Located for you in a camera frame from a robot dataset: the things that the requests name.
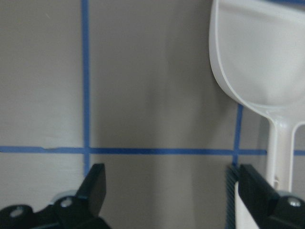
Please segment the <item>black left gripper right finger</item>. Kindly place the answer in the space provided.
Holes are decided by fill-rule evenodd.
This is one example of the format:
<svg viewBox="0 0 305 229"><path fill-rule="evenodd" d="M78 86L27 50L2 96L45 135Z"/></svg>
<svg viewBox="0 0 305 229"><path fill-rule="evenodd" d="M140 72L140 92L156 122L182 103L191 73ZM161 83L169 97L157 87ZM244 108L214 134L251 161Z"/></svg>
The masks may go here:
<svg viewBox="0 0 305 229"><path fill-rule="evenodd" d="M305 227L305 201L275 190L250 164L240 165L238 194L260 229Z"/></svg>

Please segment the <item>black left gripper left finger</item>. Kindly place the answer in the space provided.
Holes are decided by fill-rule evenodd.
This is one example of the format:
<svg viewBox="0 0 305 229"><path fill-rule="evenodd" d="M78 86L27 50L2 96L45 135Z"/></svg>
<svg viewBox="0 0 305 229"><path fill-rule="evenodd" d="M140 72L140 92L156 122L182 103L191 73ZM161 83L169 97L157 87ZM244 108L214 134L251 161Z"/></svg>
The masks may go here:
<svg viewBox="0 0 305 229"><path fill-rule="evenodd" d="M0 210L2 229L108 229L99 217L106 196L104 164L94 164L74 195L66 195L34 212L19 204Z"/></svg>

